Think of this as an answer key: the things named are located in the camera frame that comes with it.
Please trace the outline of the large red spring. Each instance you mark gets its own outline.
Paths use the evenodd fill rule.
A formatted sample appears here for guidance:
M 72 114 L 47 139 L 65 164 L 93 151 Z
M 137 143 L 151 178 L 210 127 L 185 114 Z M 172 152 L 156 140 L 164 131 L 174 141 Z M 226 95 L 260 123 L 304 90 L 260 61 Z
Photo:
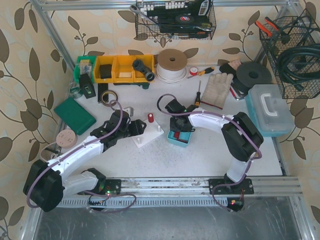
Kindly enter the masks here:
M 149 123 L 153 123 L 153 122 L 154 122 L 154 115 L 153 115 L 152 113 L 149 113 L 149 114 L 147 115 L 147 117 L 148 117 L 148 122 L 149 122 Z

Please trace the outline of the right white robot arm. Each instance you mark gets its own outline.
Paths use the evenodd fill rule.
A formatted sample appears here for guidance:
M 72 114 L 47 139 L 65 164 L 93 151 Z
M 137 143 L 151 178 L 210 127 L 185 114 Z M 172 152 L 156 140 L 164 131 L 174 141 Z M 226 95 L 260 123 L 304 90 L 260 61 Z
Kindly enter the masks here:
M 232 155 L 230 167 L 225 174 L 226 185 L 240 184 L 247 176 L 252 161 L 262 158 L 260 147 L 264 138 L 244 112 L 223 115 L 196 105 L 185 107 L 176 99 L 171 100 L 165 110 L 171 115 L 171 131 L 192 132 L 196 128 L 203 128 L 223 135 Z

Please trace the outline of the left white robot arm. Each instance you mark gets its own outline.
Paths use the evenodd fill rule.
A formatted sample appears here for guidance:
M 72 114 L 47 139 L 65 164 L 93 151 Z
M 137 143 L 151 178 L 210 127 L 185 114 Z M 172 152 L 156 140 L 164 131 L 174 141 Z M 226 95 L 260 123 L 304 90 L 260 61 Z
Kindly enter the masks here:
M 81 192 L 109 196 L 106 177 L 101 172 L 95 168 L 77 175 L 73 172 L 115 146 L 118 140 L 142 135 L 146 127 L 142 120 L 131 120 L 127 112 L 115 110 L 110 119 L 94 129 L 79 145 L 54 159 L 37 160 L 32 164 L 23 187 L 27 205 L 49 212 L 63 198 Z

